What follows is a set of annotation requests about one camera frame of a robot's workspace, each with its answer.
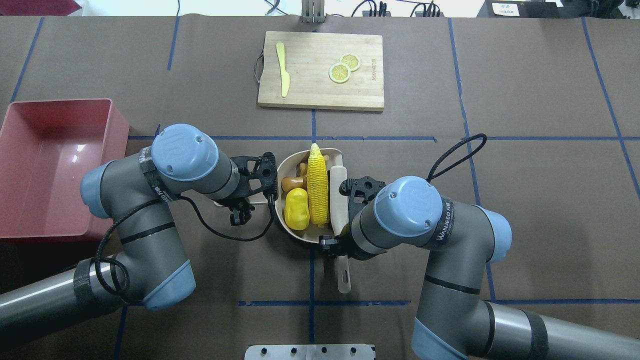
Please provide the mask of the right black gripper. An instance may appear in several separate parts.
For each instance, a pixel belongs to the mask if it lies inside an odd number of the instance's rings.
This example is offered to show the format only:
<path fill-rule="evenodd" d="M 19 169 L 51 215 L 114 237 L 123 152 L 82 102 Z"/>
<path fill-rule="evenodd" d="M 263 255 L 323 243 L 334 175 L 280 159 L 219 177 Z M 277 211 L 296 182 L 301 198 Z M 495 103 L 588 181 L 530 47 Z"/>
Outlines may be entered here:
<path fill-rule="evenodd" d="M 377 194 L 386 186 L 384 181 L 365 176 L 361 178 L 347 178 L 340 185 L 339 192 L 348 197 L 349 220 L 339 235 L 321 235 L 320 248 L 322 252 L 332 258 L 347 256 L 348 258 L 374 258 L 379 255 L 371 244 L 358 244 L 364 241 L 364 231 L 360 229 L 357 219 L 362 210 L 372 203 Z"/>

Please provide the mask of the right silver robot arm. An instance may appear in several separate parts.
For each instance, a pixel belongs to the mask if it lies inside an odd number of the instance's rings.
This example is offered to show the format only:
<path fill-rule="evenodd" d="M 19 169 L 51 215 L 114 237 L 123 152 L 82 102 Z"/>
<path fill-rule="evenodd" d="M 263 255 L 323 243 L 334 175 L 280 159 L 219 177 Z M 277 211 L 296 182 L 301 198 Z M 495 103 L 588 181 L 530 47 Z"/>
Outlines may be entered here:
<path fill-rule="evenodd" d="M 429 251 L 411 348 L 421 360 L 637 360 L 637 338 L 482 300 L 487 264 L 512 244 L 507 219 L 439 194 L 425 178 L 390 184 L 348 178 L 349 203 L 340 234 L 318 241 L 332 256 L 365 261 L 401 244 Z"/>

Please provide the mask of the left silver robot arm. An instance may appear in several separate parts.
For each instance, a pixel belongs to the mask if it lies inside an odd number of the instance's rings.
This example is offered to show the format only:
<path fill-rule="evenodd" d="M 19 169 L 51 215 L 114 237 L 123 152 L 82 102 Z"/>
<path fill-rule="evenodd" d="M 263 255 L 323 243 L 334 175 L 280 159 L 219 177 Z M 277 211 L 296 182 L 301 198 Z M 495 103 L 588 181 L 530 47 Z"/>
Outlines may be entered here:
<path fill-rule="evenodd" d="M 246 224 L 263 194 L 274 223 L 275 155 L 229 157 L 195 126 L 166 127 L 139 153 L 89 171 L 83 203 L 112 219 L 95 255 L 57 275 L 1 296 L 1 350 L 141 303 L 151 312 L 175 305 L 196 287 L 194 271 L 169 203 L 195 191 L 227 207 L 230 224 Z"/>

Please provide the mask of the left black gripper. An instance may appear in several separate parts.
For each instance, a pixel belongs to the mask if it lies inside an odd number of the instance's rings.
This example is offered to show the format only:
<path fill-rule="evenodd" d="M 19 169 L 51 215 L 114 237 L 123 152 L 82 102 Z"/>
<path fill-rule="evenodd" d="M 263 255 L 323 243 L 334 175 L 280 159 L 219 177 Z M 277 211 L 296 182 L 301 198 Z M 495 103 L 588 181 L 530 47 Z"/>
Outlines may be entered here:
<path fill-rule="evenodd" d="M 245 225 L 251 219 L 254 205 L 249 197 L 262 194 L 270 212 L 270 221 L 275 218 L 275 201 L 278 199 L 278 171 L 274 153 L 261 156 L 234 156 L 230 158 L 237 166 L 238 184 L 229 196 L 230 224 Z"/>

